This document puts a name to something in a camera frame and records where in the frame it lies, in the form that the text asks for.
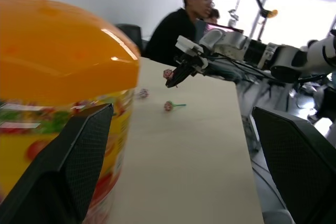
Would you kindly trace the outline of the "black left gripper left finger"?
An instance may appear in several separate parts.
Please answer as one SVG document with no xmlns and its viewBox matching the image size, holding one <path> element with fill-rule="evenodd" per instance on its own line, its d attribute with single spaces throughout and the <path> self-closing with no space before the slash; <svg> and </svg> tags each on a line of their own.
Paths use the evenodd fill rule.
<svg viewBox="0 0 336 224">
<path fill-rule="evenodd" d="M 112 104 L 72 116 L 1 203 L 1 223 L 82 223 L 106 150 Z"/>
</svg>

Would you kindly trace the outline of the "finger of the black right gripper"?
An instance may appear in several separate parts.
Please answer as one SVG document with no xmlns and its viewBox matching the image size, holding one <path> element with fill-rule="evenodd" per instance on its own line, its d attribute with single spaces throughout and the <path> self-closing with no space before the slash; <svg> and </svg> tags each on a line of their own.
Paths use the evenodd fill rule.
<svg viewBox="0 0 336 224">
<path fill-rule="evenodd" d="M 168 88 L 172 88 L 183 82 L 188 76 L 197 73 L 194 67 L 177 67 L 168 75 Z"/>
<path fill-rule="evenodd" d="M 177 87 L 190 75 L 190 67 L 187 65 L 179 65 L 175 70 L 170 71 L 170 75 L 166 77 L 166 87 Z"/>
</svg>

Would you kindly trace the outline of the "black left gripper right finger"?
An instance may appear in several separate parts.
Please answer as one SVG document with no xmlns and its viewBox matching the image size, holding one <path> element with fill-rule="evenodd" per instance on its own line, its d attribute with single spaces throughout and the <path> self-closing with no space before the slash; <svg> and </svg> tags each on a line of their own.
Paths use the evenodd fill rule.
<svg viewBox="0 0 336 224">
<path fill-rule="evenodd" d="M 272 179 L 295 223 L 335 223 L 335 147 L 308 121 L 252 111 Z"/>
</svg>

